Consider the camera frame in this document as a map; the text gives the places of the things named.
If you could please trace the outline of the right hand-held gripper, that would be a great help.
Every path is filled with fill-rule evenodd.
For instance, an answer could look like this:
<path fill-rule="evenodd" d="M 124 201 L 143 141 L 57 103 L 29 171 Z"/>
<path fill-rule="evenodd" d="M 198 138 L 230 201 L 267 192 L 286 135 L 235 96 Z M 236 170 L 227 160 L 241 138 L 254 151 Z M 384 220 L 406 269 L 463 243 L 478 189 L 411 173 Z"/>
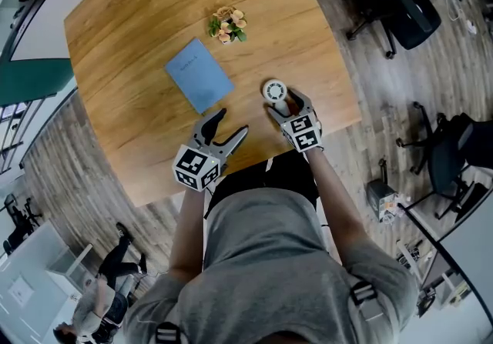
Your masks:
<path fill-rule="evenodd" d="M 311 99 L 296 89 L 288 89 L 287 96 L 288 104 L 266 104 L 268 115 L 280 125 L 283 135 L 298 152 L 321 146 L 321 124 Z"/>

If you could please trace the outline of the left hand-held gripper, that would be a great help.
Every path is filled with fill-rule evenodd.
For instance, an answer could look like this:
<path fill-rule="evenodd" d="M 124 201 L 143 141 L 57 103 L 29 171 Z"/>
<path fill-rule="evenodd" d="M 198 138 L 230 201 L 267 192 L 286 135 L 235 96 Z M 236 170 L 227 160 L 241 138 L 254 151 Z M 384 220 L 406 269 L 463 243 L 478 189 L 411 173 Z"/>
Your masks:
<path fill-rule="evenodd" d="M 173 174 L 177 182 L 202 192 L 223 173 L 227 157 L 237 150 L 249 132 L 249 126 L 245 125 L 226 141 L 212 142 L 225 114 L 225 108 L 217 110 L 203 116 L 194 125 L 193 136 L 179 147 L 173 161 Z"/>

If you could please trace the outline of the white handheld fan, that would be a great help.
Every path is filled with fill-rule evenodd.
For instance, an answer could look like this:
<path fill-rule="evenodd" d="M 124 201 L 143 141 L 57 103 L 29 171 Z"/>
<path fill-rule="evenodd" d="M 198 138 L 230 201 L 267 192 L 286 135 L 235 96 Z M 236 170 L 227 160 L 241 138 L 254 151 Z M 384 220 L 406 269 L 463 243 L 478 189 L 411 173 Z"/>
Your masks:
<path fill-rule="evenodd" d="M 262 95 L 272 109 L 284 117 L 291 116 L 286 85 L 278 79 L 270 79 L 263 84 Z"/>

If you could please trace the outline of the person's right forearm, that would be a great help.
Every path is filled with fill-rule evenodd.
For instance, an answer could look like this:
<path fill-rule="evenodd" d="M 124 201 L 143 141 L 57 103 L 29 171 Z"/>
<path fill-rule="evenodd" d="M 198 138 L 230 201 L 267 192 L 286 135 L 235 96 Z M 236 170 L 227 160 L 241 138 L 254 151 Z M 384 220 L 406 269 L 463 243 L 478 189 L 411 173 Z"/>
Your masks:
<path fill-rule="evenodd" d="M 361 217 L 342 181 L 320 148 L 306 151 L 321 204 L 342 265 L 349 266 L 350 249 L 367 239 Z"/>

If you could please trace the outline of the person's left forearm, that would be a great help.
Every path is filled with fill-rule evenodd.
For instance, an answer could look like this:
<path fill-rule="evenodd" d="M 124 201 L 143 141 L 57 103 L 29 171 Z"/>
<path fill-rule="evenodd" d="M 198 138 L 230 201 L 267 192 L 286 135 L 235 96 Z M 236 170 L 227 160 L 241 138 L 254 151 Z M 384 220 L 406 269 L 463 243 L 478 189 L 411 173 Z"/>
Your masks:
<path fill-rule="evenodd" d="M 204 200 L 202 192 L 187 189 L 179 211 L 169 274 L 182 282 L 189 282 L 202 272 Z"/>

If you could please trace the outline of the round wooden table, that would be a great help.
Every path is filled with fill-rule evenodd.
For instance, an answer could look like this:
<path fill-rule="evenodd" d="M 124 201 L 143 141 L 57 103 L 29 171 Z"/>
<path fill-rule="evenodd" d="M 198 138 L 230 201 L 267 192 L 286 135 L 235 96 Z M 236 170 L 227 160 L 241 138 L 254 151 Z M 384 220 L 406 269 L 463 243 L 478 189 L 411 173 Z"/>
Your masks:
<path fill-rule="evenodd" d="M 220 7 L 245 14 L 246 41 L 208 35 Z M 164 66 L 198 38 L 234 85 L 217 133 L 249 132 L 230 172 L 285 152 L 263 107 L 262 84 L 278 78 L 312 100 L 325 133 L 361 120 L 336 39 L 317 0 L 83 0 L 65 19 L 84 106 L 130 201 L 143 206 L 181 191 L 172 164 L 199 116 Z"/>

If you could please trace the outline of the grey office desk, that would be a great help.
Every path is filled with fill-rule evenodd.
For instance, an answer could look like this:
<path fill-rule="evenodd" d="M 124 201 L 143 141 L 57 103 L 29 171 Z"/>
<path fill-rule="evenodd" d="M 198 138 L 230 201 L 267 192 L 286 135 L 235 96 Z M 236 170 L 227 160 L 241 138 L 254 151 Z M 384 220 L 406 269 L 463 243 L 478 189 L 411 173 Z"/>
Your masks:
<path fill-rule="evenodd" d="M 398 208 L 418 227 L 475 294 L 493 325 L 493 185 L 445 234 L 437 234 L 415 204 Z"/>

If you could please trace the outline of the blue notebook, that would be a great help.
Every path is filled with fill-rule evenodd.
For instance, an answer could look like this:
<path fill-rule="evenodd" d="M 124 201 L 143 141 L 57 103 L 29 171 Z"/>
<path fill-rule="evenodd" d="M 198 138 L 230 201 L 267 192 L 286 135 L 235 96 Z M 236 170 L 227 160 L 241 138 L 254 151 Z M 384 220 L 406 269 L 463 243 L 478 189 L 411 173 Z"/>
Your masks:
<path fill-rule="evenodd" d="M 193 39 L 164 66 L 198 114 L 234 90 L 234 85 L 205 45 Z"/>

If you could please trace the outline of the person's black trousers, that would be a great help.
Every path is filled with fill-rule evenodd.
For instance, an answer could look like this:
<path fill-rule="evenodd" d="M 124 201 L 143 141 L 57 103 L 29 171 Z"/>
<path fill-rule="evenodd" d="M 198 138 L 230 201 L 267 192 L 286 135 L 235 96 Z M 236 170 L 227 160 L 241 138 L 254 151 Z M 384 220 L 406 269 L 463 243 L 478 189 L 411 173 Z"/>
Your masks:
<path fill-rule="evenodd" d="M 270 169 L 268 161 L 227 175 L 215 188 L 206 219 L 212 209 L 226 197 L 251 189 L 285 189 L 298 193 L 317 207 L 319 192 L 310 165 L 304 155 L 296 150 L 273 157 Z"/>

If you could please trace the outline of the potted flowers in white pot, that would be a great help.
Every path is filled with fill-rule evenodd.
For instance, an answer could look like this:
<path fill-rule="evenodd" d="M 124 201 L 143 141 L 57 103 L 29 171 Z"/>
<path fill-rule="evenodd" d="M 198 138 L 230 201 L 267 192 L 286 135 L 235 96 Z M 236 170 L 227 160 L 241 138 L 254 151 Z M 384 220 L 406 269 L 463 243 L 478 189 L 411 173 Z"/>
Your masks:
<path fill-rule="evenodd" d="M 232 6 L 218 8 L 208 23 L 208 35 L 217 38 L 224 45 L 235 41 L 245 42 L 247 34 L 245 14 Z"/>

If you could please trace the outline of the grey box with clutter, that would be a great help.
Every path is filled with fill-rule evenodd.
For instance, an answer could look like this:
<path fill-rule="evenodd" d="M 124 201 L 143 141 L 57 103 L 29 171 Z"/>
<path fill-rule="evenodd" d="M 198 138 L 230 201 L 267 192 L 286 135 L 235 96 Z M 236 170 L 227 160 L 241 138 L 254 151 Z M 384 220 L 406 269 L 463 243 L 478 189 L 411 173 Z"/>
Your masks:
<path fill-rule="evenodd" d="M 367 183 L 366 196 L 368 205 L 379 223 L 390 225 L 398 216 L 401 216 L 401 210 L 397 206 L 401 201 L 399 194 L 382 179 Z"/>

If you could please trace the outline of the person's grey shirt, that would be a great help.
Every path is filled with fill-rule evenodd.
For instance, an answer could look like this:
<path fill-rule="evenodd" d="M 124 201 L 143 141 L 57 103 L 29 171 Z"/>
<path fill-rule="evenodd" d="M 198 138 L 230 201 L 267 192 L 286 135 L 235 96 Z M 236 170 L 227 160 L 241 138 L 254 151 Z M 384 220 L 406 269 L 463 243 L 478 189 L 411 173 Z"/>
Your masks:
<path fill-rule="evenodd" d="M 238 192 L 207 223 L 203 271 L 188 283 L 160 276 L 126 314 L 127 344 L 156 344 L 166 321 L 189 344 L 257 344 L 279 332 L 310 344 L 395 344 L 414 314 L 409 271 L 370 240 L 341 266 L 302 195 Z"/>

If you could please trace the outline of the green partition panel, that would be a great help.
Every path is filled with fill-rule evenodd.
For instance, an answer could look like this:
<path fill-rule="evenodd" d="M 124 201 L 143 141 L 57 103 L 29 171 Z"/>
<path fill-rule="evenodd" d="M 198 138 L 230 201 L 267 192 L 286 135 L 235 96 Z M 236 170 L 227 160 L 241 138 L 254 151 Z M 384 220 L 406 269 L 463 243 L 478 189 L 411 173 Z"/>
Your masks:
<path fill-rule="evenodd" d="M 0 64 L 0 106 L 54 95 L 66 86 L 73 75 L 68 58 L 3 62 Z"/>

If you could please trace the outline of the white partition panel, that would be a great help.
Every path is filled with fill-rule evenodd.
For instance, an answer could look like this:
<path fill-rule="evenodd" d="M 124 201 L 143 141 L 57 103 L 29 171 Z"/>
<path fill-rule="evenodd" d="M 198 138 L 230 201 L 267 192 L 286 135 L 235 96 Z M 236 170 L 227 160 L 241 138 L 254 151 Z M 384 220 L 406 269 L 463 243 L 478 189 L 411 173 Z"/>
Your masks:
<path fill-rule="evenodd" d="M 30 0 L 8 38 L 8 61 L 68 58 L 65 19 L 83 0 Z"/>

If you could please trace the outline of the black metal railing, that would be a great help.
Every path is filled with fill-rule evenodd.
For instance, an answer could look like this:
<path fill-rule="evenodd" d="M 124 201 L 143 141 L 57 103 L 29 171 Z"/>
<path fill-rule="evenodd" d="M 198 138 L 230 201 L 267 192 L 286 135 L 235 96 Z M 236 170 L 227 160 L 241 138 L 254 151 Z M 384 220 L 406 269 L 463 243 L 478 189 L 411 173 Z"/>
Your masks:
<path fill-rule="evenodd" d="M 23 159 L 52 117 L 77 91 L 68 85 L 40 99 L 0 105 L 0 185 L 24 175 Z"/>

